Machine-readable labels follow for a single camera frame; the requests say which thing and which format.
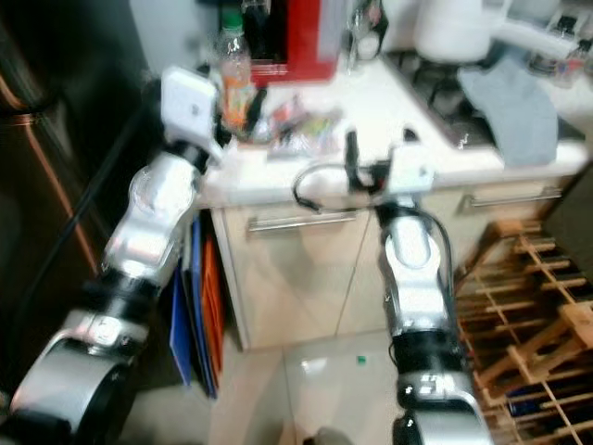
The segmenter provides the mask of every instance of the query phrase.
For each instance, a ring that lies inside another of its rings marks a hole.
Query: cabinet
[[[369,215],[315,215],[292,204],[217,212],[244,346],[335,335]]]
[[[472,252],[489,223],[501,219],[536,218],[550,202],[560,197],[559,192],[566,182],[551,179],[443,189],[424,197],[423,208],[433,213],[447,228],[454,267],[457,267]],[[377,266],[379,240],[380,229],[372,215],[338,334],[385,328],[384,285]]]

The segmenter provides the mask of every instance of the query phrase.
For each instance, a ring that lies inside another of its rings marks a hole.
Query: stove burner
[[[473,107],[457,79],[460,65],[435,63],[415,51],[387,53],[385,59],[410,83],[410,89],[453,146],[464,149],[495,144],[486,117]],[[585,137],[560,119],[559,139],[584,141]]]

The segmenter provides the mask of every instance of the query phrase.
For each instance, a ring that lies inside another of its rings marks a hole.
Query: white countertop
[[[570,90],[542,81],[559,114],[593,140],[593,88],[581,78]],[[299,92],[307,109],[344,110],[344,121],[336,133],[343,145],[344,134],[356,128],[360,147],[360,164],[386,159],[389,147],[401,140],[402,129],[411,128],[432,153],[436,167],[435,187],[460,184],[493,183],[573,175],[590,158],[584,143],[561,143],[556,161],[546,166],[509,169],[504,167],[496,149],[454,148],[430,121],[404,83],[375,60],[354,76],[342,70],[329,83],[273,86],[264,111],[270,111]],[[334,160],[342,161],[342,153]],[[311,159],[267,160],[265,148],[243,148],[232,144],[221,169],[208,170],[203,197],[214,207],[285,202],[292,199],[290,187],[295,176]],[[331,195],[333,187],[343,188],[343,175],[325,177],[316,184],[323,194]]]

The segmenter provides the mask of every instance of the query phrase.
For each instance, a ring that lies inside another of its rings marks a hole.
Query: tile floor
[[[397,372],[385,332],[242,354],[225,340],[220,397],[171,387],[138,396],[122,438],[146,445],[297,445],[322,426],[389,444]]]

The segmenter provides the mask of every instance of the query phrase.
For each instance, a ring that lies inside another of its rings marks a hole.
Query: drawer handle
[[[521,204],[524,202],[549,201],[562,197],[562,191],[558,187],[545,187],[539,195],[527,197],[503,197],[494,199],[478,199],[475,195],[468,195],[467,199],[475,209],[482,207],[506,206],[509,204]]]
[[[309,225],[349,223],[356,220],[356,215],[356,211],[348,211],[343,213],[278,218],[276,220],[258,220],[258,218],[254,217],[249,219],[247,231],[253,234],[272,230],[295,229]]]

